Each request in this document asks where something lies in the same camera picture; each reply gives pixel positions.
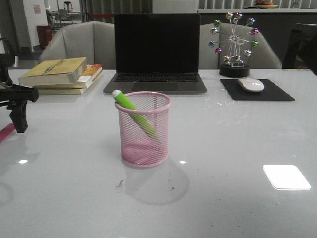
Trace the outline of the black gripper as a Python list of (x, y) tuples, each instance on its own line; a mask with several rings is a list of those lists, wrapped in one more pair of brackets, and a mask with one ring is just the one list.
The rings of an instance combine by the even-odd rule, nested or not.
[(16, 85), (11, 80), (8, 67), (14, 64), (15, 57), (0, 55), (0, 106), (7, 106), (12, 123), (18, 133), (24, 133), (28, 127), (26, 120), (27, 100), (36, 102), (38, 90), (34, 87)]

